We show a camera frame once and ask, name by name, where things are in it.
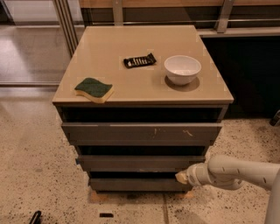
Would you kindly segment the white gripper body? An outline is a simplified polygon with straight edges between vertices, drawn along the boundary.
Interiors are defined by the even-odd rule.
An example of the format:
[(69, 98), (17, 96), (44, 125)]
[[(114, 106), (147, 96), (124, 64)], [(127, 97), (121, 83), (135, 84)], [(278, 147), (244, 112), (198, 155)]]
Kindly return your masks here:
[(188, 182), (192, 186), (203, 186), (211, 184), (211, 179), (209, 178), (206, 163), (192, 164), (187, 168), (186, 176)]

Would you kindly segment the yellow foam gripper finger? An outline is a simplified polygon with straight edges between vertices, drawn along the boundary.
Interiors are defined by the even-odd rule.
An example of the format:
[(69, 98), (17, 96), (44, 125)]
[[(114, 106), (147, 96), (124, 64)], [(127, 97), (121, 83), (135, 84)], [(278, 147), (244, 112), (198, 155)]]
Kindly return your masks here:
[(176, 180), (183, 185), (186, 185), (188, 183), (185, 171), (180, 171), (180, 172), (176, 173), (175, 177), (176, 177)]

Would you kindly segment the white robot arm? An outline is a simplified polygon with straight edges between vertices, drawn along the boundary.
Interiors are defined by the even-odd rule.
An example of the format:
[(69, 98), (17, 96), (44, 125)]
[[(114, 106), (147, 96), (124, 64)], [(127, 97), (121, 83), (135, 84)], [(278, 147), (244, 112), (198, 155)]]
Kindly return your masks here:
[(179, 171), (175, 177), (183, 185), (210, 185), (224, 190), (240, 189), (243, 182), (260, 186), (270, 191), (264, 224), (280, 223), (280, 164), (215, 155), (206, 163), (192, 164)]

